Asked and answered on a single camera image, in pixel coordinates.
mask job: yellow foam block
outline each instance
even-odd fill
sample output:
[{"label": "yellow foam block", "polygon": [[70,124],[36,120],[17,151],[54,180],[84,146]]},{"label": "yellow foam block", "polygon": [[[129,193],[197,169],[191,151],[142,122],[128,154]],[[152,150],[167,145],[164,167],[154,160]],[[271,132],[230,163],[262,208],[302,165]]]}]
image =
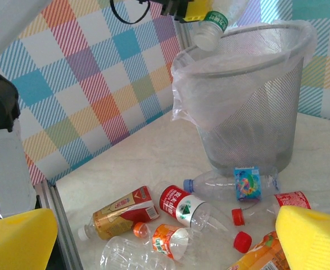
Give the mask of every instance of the yellow foam block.
[{"label": "yellow foam block", "polygon": [[281,207],[276,232],[291,270],[330,269],[330,215]]},{"label": "yellow foam block", "polygon": [[44,270],[57,237],[51,209],[0,220],[0,270]]}]

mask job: white table surface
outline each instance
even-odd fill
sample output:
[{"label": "white table surface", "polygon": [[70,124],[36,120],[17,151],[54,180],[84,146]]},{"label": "white table surface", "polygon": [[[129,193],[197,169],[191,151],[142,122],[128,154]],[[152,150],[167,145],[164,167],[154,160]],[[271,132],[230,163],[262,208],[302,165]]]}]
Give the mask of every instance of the white table surface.
[{"label": "white table surface", "polygon": [[[57,187],[84,269],[100,268],[106,244],[78,238],[78,228],[88,223],[93,212],[140,186],[170,181],[181,187],[184,179],[210,169],[195,126],[184,120],[171,121],[168,113],[59,180]],[[329,120],[298,115],[292,160],[279,174],[279,181],[282,192],[330,188]],[[228,214],[235,206],[215,205]],[[179,224],[164,212],[157,222]],[[242,229],[251,234],[255,244],[274,227],[264,222],[263,226]],[[131,232],[123,237],[135,238]]]}]

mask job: plastic bag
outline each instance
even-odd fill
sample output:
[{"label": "plastic bag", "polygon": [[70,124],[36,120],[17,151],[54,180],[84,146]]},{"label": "plastic bag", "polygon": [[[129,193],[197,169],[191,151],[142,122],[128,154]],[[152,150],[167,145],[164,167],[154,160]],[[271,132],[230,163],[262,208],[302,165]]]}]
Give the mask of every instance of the plastic bag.
[{"label": "plastic bag", "polygon": [[171,67],[173,120],[210,131],[233,115],[266,82],[307,65],[317,31],[306,21],[256,24],[226,32],[212,52],[193,46]]}]

